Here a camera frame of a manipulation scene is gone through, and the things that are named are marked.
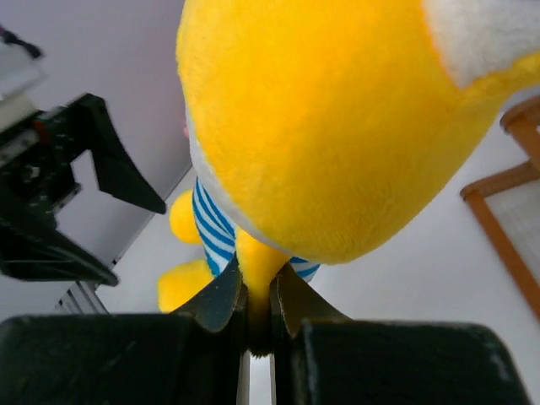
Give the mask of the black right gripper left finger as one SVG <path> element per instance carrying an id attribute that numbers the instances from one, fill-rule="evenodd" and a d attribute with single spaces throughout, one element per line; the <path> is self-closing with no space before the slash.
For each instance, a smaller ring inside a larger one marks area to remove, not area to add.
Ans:
<path id="1" fill-rule="evenodd" d="M 232 260 L 168 314 L 18 316 L 1 325 L 4 404 L 244 404 L 246 288 Z"/>

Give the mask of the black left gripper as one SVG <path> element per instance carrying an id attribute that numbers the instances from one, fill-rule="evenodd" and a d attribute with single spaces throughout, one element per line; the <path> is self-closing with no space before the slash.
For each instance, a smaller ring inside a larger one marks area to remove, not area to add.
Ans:
<path id="1" fill-rule="evenodd" d="M 108 266 L 57 231 L 56 215 L 81 191 L 72 168 L 84 152 L 78 107 L 74 100 L 36 111 L 1 134 L 1 273 L 10 278 L 119 283 Z M 124 149 L 105 100 L 85 94 L 82 122 L 99 189 L 164 214 L 165 201 Z"/>

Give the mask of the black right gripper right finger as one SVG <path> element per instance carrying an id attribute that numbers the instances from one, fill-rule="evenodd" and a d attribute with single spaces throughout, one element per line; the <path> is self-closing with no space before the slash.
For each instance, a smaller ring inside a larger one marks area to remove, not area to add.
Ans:
<path id="1" fill-rule="evenodd" d="M 270 288 L 275 404 L 528 404 L 507 347 L 487 327 L 356 321 L 291 267 Z"/>

